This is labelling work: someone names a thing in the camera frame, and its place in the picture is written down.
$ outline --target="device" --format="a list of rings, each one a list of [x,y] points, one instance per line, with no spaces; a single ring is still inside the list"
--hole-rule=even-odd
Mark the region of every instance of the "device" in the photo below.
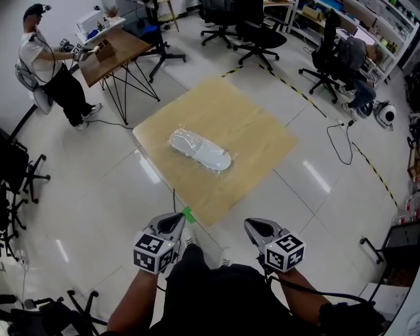
[[[365,33],[359,27],[357,27],[356,30],[354,31],[353,37],[357,39],[361,39],[362,41],[365,41],[367,45],[375,44],[375,40],[372,39],[367,33]]]
[[[375,115],[376,121],[380,126],[389,131],[393,130],[392,122],[394,121],[395,113],[395,106],[389,100],[378,102],[373,107],[373,114]]]
[[[154,217],[147,227],[137,233],[133,262],[142,270],[159,274],[177,257],[180,237],[185,225],[183,213],[166,213]]]
[[[248,218],[243,225],[249,239],[259,250],[258,260],[264,269],[287,272],[305,257],[306,243],[276,222]]]

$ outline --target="white t-shirt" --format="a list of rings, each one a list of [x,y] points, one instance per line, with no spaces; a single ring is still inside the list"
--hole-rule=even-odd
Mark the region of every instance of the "white t-shirt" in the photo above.
[[[50,48],[44,43],[47,42],[47,40],[38,29],[36,29],[36,34],[37,36],[33,38],[33,41],[30,41],[30,38],[34,33],[25,33],[22,36],[19,57],[23,60],[29,70],[36,75],[38,83],[40,85],[45,85],[57,74],[62,63],[60,61],[55,62],[55,71],[53,75],[54,61],[36,59],[41,51],[51,53]]]

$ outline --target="black pants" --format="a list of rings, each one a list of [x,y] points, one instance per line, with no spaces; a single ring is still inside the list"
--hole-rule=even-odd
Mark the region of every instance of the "black pants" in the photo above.
[[[53,79],[43,86],[43,90],[63,108],[64,114],[72,126],[81,124],[82,116],[89,114],[93,107],[86,103],[81,84],[71,75],[65,64]]]

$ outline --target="green tape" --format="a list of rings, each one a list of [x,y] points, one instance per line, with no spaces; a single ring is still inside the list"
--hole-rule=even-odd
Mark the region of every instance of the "green tape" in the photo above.
[[[191,215],[190,207],[185,207],[181,212],[185,215],[188,222],[194,223],[196,221],[196,219]]]

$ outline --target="table leg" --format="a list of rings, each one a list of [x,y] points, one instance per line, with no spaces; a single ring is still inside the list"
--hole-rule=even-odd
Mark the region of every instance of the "table leg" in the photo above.
[[[175,26],[177,27],[177,30],[179,32],[178,22],[177,22],[177,18],[175,16],[175,13],[173,12],[171,0],[168,0],[168,6],[169,6],[169,10],[171,11],[171,14],[172,14],[173,21],[175,22]]]

